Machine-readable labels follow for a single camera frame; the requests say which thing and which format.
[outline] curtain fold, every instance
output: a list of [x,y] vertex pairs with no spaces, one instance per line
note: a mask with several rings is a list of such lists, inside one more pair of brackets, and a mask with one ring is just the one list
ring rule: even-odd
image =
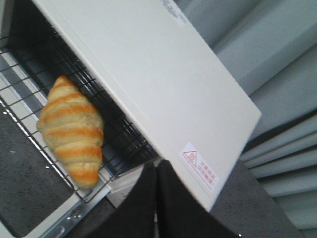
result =
[[241,161],[317,237],[317,1],[176,3],[262,112]]

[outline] white oven lid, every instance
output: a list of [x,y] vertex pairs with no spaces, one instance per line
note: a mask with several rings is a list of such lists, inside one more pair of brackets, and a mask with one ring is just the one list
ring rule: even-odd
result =
[[177,5],[33,2],[210,210],[260,112]]

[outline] bread roll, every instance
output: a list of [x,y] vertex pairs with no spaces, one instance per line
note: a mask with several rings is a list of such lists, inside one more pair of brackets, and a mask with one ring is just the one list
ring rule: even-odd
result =
[[104,140],[103,119],[67,76],[60,76],[48,95],[37,128],[49,149],[78,187],[98,183]]

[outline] red warning triangle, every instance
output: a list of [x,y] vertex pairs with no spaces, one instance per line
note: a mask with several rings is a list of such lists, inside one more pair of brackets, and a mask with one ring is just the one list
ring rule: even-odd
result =
[[184,156],[189,160],[195,167],[197,167],[197,151],[183,152]]

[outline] wire rack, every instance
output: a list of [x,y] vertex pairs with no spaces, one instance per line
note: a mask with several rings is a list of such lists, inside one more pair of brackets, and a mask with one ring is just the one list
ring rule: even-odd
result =
[[[44,19],[38,22],[0,39],[8,41],[0,50],[0,104],[67,185],[83,202],[89,202],[110,180],[154,159],[157,153],[54,29]],[[47,95],[62,74],[75,81],[105,120],[101,182],[90,191],[74,184],[36,129]]]

